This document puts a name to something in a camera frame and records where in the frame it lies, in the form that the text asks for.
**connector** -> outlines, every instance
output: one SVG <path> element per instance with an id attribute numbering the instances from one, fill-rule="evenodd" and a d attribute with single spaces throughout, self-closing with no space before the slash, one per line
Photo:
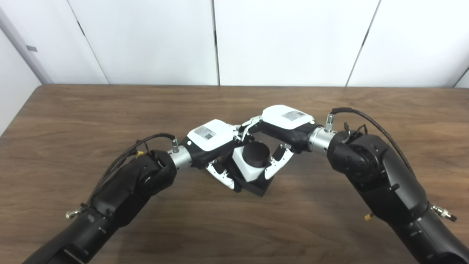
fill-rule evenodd
<path id="1" fill-rule="evenodd" d="M 81 209 L 71 210 L 71 211 L 68 211 L 67 213 L 65 213 L 65 218 L 66 219 L 72 219 L 72 218 L 74 218 L 75 216 L 77 216 L 81 213 L 82 213 Z"/>
<path id="2" fill-rule="evenodd" d="M 442 207 L 436 206 L 434 204 L 432 204 L 430 206 L 430 209 L 432 209 L 441 218 L 446 218 L 446 219 L 448 219 L 450 221 L 453 221 L 453 222 L 456 222 L 456 220 L 458 219 L 456 216 L 454 216 L 450 212 L 448 212 L 448 210 L 446 210 Z"/>
<path id="3" fill-rule="evenodd" d="M 327 115 L 327 118 L 326 118 L 326 120 L 325 120 L 325 128 L 324 128 L 324 130 L 325 130 L 326 132 L 332 131 L 332 125 L 333 125 L 333 123 L 334 123 L 334 115 L 333 115 L 333 114 L 328 114 L 328 115 Z"/>
<path id="4" fill-rule="evenodd" d="M 179 143 L 177 142 L 177 139 L 173 139 L 172 144 L 173 144 L 173 153 L 178 153 L 179 152 Z"/>

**wood grain surface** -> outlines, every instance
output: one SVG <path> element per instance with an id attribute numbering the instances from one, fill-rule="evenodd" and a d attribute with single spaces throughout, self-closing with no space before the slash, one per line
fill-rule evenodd
<path id="1" fill-rule="evenodd" d="M 21 263 L 66 227 L 65 212 L 136 139 L 157 132 L 182 139 L 212 119 L 240 124 L 274 104 L 320 123 L 334 107 L 372 116 L 398 142 L 429 200 L 459 217 L 445 223 L 469 245 L 469 90 L 44 85 L 0 138 L 0 262 Z M 334 128 L 344 121 L 364 123 L 341 114 Z M 150 146 L 170 149 L 164 140 Z M 191 169 L 92 263 L 416 263 L 384 222 L 364 221 L 367 213 L 346 178 L 312 153 L 295 155 L 263 198 Z"/>

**white wall panel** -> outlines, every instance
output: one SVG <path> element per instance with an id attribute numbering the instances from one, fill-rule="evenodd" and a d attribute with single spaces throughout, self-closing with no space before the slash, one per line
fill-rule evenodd
<path id="1" fill-rule="evenodd" d="M 469 88 L 469 71 L 456 84 L 457 88 Z"/>
<path id="2" fill-rule="evenodd" d="M 44 82 L 107 84 L 66 0 L 0 0 L 0 20 Z"/>
<path id="3" fill-rule="evenodd" d="M 216 85 L 210 0 L 70 0 L 112 84 Z"/>
<path id="4" fill-rule="evenodd" d="M 0 30 L 0 135 L 39 85 L 38 78 Z"/>
<path id="5" fill-rule="evenodd" d="M 467 0 L 382 0 L 348 86 L 449 86 L 469 66 Z"/>
<path id="6" fill-rule="evenodd" d="M 345 86 L 378 0 L 215 0 L 222 85 Z"/>

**cable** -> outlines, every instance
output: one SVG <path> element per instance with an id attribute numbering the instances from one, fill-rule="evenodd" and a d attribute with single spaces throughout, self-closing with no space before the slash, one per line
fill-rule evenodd
<path id="1" fill-rule="evenodd" d="M 93 191 L 91 192 L 88 201 L 85 203 L 86 206 L 90 205 L 90 202 L 96 192 L 103 186 L 104 183 L 107 182 L 108 178 L 113 175 L 113 173 L 125 162 L 125 160 L 132 155 L 132 152 L 136 150 L 136 148 L 142 144 L 146 145 L 146 142 L 154 139 L 154 138 L 168 138 L 170 140 L 174 140 L 176 137 L 174 135 L 168 134 L 168 133 L 159 133 L 159 134 L 154 134 L 152 136 L 149 136 L 147 138 L 144 138 L 143 140 L 138 140 L 137 143 L 135 143 L 133 146 L 129 147 L 126 151 L 124 151 L 119 157 L 117 157 L 111 165 L 106 169 L 106 171 L 103 173 L 103 176 L 101 176 L 101 179 L 99 179 L 98 183 L 94 187 Z"/>
<path id="2" fill-rule="evenodd" d="M 402 150 L 397 145 L 396 141 L 394 141 L 393 138 L 391 137 L 391 135 L 389 135 L 388 132 L 386 132 L 386 130 L 384 130 L 384 128 L 382 126 L 380 126 L 375 120 L 373 120 L 373 118 L 369 117 L 367 114 L 365 114 L 361 111 L 358 111 L 358 110 L 355 110 L 355 109 L 352 109 L 352 108 L 348 108 L 348 107 L 334 108 L 334 109 L 332 109 L 330 114 L 335 115 L 335 114 L 338 114 L 338 113 L 354 113 L 354 114 L 357 114 L 357 115 L 365 118 L 368 122 L 370 122 L 373 126 L 375 126 L 381 133 L 383 133 L 383 135 L 387 138 L 387 140 L 394 147 L 394 149 L 396 150 L 399 157 L 401 157 L 402 161 L 405 163 L 407 168 L 412 173 L 414 173 L 414 171 L 412 170 L 412 167 L 410 166 L 410 163 L 408 162 L 408 160 L 405 157 Z"/>

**label sticker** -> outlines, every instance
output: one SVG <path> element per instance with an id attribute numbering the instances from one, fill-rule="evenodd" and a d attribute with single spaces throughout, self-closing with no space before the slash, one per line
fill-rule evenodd
<path id="1" fill-rule="evenodd" d="M 293 111 L 290 111 L 286 114 L 283 114 L 282 116 L 290 121 L 295 121 L 297 119 L 299 119 L 300 117 L 303 117 L 305 116 L 306 114 L 305 113 L 302 113 L 300 111 L 297 111 L 297 110 L 293 110 Z"/>
<path id="2" fill-rule="evenodd" d="M 201 136 L 205 140 L 209 140 L 209 139 L 211 139 L 211 138 L 213 138 L 214 136 L 217 135 L 215 132 L 213 132 L 212 130 L 206 128 L 205 126 L 201 126 L 201 127 L 197 128 L 194 131 L 194 133 Z"/>

